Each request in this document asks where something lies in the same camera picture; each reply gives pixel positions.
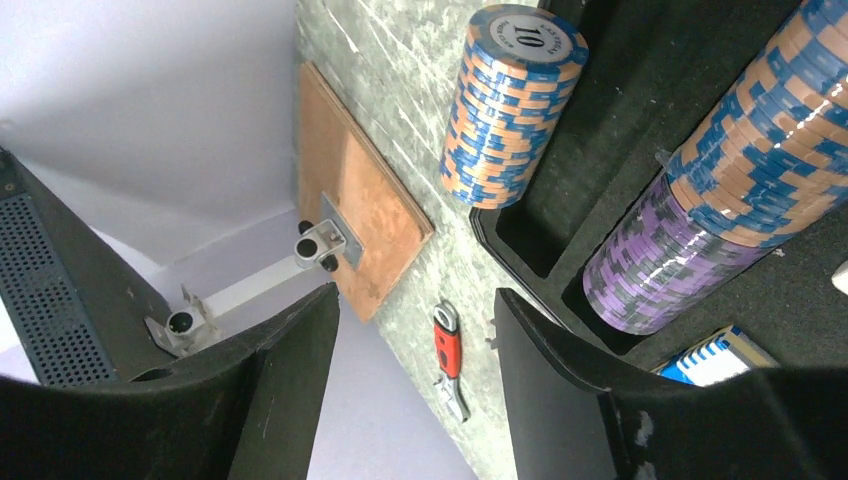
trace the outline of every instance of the screw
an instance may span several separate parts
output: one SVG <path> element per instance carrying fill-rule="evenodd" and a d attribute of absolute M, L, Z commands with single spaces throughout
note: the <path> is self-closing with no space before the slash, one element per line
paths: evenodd
<path fill-rule="evenodd" d="M 335 255 L 330 255 L 324 260 L 321 260 L 321 267 L 323 267 L 324 270 L 333 273 L 339 269 L 339 260 Z"/>
<path fill-rule="evenodd" d="M 297 231 L 298 233 L 303 235 L 304 233 L 306 233 L 307 230 L 309 230 L 313 226 L 314 225 L 309 220 L 303 220 L 302 222 L 297 224 Z"/>

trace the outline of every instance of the cork board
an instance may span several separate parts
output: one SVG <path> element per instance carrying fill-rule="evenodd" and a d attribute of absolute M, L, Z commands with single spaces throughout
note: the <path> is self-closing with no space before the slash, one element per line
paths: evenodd
<path fill-rule="evenodd" d="M 300 66 L 299 206 L 318 223 L 321 192 L 364 252 L 354 270 L 343 256 L 333 279 L 360 320 L 371 319 L 433 226 L 312 63 Z"/>

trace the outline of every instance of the white wall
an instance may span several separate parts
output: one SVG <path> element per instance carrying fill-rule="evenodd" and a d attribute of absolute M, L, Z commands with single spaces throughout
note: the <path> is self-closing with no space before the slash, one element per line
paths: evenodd
<path fill-rule="evenodd" d="M 293 0 L 0 0 L 0 145 L 170 264 L 292 208 L 293 29 Z"/>
<path fill-rule="evenodd" d="M 160 270 L 150 281 L 176 307 L 182 302 L 181 283 L 208 296 L 292 254 L 297 220 L 291 211 L 261 222 Z M 301 273 L 232 310 L 218 324 L 227 333 L 240 331 L 328 281 L 323 270 Z M 340 306 L 309 480 L 476 478 L 376 325 L 363 325 L 343 298 Z M 434 380 L 438 368 L 434 350 Z"/>

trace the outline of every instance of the black speaker grille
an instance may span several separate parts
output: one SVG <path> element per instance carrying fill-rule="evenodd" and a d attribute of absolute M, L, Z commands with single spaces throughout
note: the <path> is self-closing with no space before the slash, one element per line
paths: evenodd
<path fill-rule="evenodd" d="M 42 385 L 117 380 L 27 194 L 0 201 L 0 292 Z"/>

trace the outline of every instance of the poker chip stack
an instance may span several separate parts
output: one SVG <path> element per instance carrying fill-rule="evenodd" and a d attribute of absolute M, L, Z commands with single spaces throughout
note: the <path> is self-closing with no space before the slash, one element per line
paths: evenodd
<path fill-rule="evenodd" d="M 583 290 L 611 327 L 649 335 L 770 251 L 705 231 L 659 175 L 586 264 Z"/>
<path fill-rule="evenodd" d="M 803 2 L 675 151 L 663 177 L 584 271 L 599 316 L 638 335 L 657 331 L 848 199 L 848 2 Z M 668 192 L 659 191 L 664 186 Z M 657 237 L 650 222 L 662 213 L 655 204 L 662 195 L 686 218 Z M 630 255 L 640 247 L 650 262 Z"/>
<path fill-rule="evenodd" d="M 445 188 L 477 208 L 518 201 L 587 59 L 583 37 L 550 12 L 475 13 L 439 164 Z"/>

